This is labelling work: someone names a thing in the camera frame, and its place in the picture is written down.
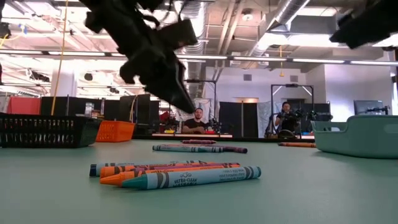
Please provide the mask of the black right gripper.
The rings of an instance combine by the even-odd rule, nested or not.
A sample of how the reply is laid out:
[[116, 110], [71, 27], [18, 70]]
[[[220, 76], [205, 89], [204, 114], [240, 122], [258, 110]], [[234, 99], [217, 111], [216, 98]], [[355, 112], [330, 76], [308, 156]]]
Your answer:
[[337, 22], [331, 42], [350, 49], [380, 42], [397, 33], [397, 0], [366, 1]]

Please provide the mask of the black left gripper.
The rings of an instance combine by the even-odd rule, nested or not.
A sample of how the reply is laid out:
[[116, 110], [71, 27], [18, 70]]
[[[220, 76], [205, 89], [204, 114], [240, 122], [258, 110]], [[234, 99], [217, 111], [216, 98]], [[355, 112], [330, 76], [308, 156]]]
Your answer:
[[185, 83], [186, 66], [175, 54], [187, 45], [185, 19], [159, 27], [153, 17], [107, 17], [105, 30], [127, 58], [120, 68], [126, 83], [138, 76], [146, 91], [186, 113], [195, 111]]

